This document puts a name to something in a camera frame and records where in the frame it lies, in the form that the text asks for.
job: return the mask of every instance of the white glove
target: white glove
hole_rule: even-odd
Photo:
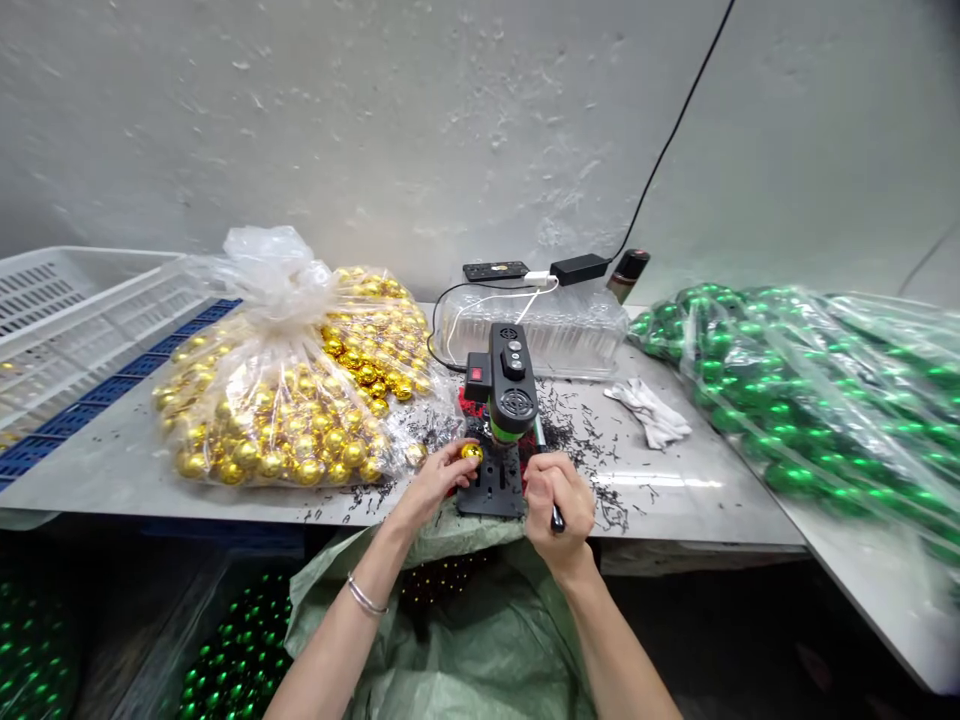
[[[632,378],[628,384],[614,383],[603,394],[619,400],[643,424],[651,450],[663,450],[693,432],[683,415],[665,405],[640,378]]]

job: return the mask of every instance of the silver bracelet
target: silver bracelet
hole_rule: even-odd
[[[347,587],[350,588],[350,592],[353,593],[353,598],[356,600],[360,607],[362,607],[366,612],[375,617],[383,617],[387,614],[388,608],[377,607],[366,595],[363,594],[363,591],[357,587],[357,583],[353,579],[353,573],[347,575]]]

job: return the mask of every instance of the gray wall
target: gray wall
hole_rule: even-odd
[[[705,279],[960,306],[960,6],[738,0],[638,221],[633,300]]]
[[[738,0],[640,217],[635,299],[895,293],[954,223],[947,0]],[[2,253],[215,252],[293,224],[423,298],[462,262],[609,252],[723,0],[0,6]],[[908,292],[960,303],[945,241]]]

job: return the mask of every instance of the bag of green ornaments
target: bag of green ornaments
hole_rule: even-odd
[[[904,523],[960,568],[960,315],[799,287],[704,283],[628,338],[771,490],[844,518]]]

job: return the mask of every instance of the blue plastic crate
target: blue plastic crate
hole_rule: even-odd
[[[55,418],[41,425],[33,435],[66,440],[105,409],[105,405],[85,405],[83,403],[71,405]]]
[[[120,368],[117,375],[146,377],[167,361],[166,355],[141,355],[129,365]]]
[[[189,337],[203,330],[205,327],[210,325],[211,322],[212,321],[192,320],[183,327],[174,330],[173,334],[181,337]]]
[[[166,340],[163,340],[162,342],[158,342],[156,345],[150,348],[149,354],[166,355],[167,357],[169,357],[174,350],[180,347],[180,344],[184,340],[186,340],[185,337],[178,337],[176,335],[171,335]]]
[[[227,307],[225,305],[220,305],[219,303],[213,307],[207,308],[202,313],[197,315],[194,320],[206,323],[215,323],[217,320],[222,318],[224,315],[229,314],[233,311],[232,307]]]
[[[62,443],[62,438],[24,438],[0,455],[0,478],[20,477]]]
[[[137,385],[140,380],[141,378],[117,377],[114,375],[109,380],[104,380],[97,387],[80,398],[80,402],[92,403],[94,405],[112,405],[131,388]]]
[[[145,520],[140,532],[152,537],[207,540],[230,548],[303,550],[303,527],[293,524],[156,518]]]

